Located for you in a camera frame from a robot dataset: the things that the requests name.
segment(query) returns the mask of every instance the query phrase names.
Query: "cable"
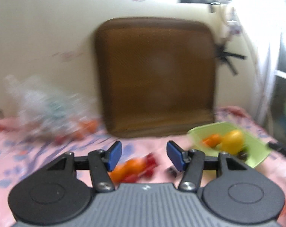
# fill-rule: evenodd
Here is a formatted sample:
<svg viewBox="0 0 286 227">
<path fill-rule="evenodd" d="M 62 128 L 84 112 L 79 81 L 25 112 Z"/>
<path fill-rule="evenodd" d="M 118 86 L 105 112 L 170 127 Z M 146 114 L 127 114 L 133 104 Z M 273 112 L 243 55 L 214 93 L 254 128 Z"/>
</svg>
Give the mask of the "cable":
<svg viewBox="0 0 286 227">
<path fill-rule="evenodd" d="M 227 27 L 231 27 L 231 25 L 229 25 L 225 21 L 225 19 L 224 19 L 221 4 L 219 6 L 219 17 L 220 17 L 220 19 L 221 19 L 221 21 L 223 22 L 224 25 L 226 25 Z M 267 120 L 268 120 L 268 132 L 269 132 L 269 135 L 273 136 L 274 135 L 273 118 L 272 118 L 271 109 L 270 109 L 270 107 L 268 105 L 268 102 L 267 102 L 266 96 L 265 96 L 265 92 L 264 92 L 265 83 L 263 83 L 262 77 L 261 77 L 259 69 L 258 69 L 257 52 L 255 52 L 253 46 L 251 45 L 250 40 L 249 40 L 248 35 L 247 35 L 247 32 L 244 30 L 243 27 L 242 27 L 242 34 L 243 34 L 243 38 L 245 40 L 245 43 L 246 43 L 246 45 L 248 47 L 251 59 L 253 61 L 253 66 L 254 66 L 254 72 L 255 72 L 256 79 L 258 81 L 260 89 L 262 90 L 261 100 L 266 102 L 265 104 L 266 104 L 266 107 L 267 107 L 266 115 L 267 115 Z"/>
</svg>

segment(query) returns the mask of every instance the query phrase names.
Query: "white bar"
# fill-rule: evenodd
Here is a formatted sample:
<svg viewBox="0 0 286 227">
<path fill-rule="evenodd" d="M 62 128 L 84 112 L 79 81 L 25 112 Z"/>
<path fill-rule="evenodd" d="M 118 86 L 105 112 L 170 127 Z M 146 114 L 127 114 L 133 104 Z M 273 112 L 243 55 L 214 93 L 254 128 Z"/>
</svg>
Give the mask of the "white bar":
<svg viewBox="0 0 286 227">
<path fill-rule="evenodd" d="M 283 79 L 286 79 L 286 72 L 282 72 L 280 70 L 276 70 L 275 74 Z"/>
</svg>

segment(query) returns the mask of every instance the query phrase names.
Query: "green tray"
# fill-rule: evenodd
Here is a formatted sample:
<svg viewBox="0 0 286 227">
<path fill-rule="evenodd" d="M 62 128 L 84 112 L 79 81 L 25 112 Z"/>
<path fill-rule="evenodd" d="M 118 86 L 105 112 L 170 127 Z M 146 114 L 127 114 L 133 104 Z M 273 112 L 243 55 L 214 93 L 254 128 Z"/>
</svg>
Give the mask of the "green tray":
<svg viewBox="0 0 286 227">
<path fill-rule="evenodd" d="M 267 148 L 264 142 L 232 123 L 218 122 L 209 125 L 198 126 L 188 131 L 187 134 L 194 142 L 193 148 L 203 151 L 208 156 L 218 156 L 219 151 L 205 147 L 202 143 L 202 140 L 212 134 L 219 133 L 220 135 L 225 135 L 226 133 L 235 129 L 241 130 L 245 135 L 245 146 L 248 150 L 248 159 L 246 164 L 252 168 L 256 167 L 270 154 L 271 149 Z"/>
</svg>

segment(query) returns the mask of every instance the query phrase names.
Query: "yellow fruit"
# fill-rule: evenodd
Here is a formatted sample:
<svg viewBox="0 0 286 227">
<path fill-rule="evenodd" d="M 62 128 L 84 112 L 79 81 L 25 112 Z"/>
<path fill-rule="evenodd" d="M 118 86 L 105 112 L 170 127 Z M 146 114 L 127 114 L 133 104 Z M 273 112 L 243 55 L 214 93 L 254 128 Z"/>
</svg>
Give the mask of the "yellow fruit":
<svg viewBox="0 0 286 227">
<path fill-rule="evenodd" d="M 244 134 L 240 130 L 233 130 L 222 138 L 222 150 L 236 155 L 243 149 Z"/>
</svg>

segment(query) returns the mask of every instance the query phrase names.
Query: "blue gripper pad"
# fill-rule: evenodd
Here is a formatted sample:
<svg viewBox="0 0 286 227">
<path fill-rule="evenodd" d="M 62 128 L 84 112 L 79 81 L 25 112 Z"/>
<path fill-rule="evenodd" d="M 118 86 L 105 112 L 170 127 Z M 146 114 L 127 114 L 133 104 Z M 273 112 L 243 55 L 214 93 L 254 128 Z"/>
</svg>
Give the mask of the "blue gripper pad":
<svg viewBox="0 0 286 227">
<path fill-rule="evenodd" d="M 166 152 L 171 160 L 171 162 L 174 164 L 175 168 L 178 171 L 185 171 L 186 163 L 183 160 L 182 152 L 179 151 L 172 143 L 171 141 L 167 142 L 166 146 Z"/>
<path fill-rule="evenodd" d="M 107 171 L 111 172 L 116 167 L 122 155 L 122 143 L 116 141 L 107 151 L 109 151 L 108 162 L 105 163 Z"/>
</svg>

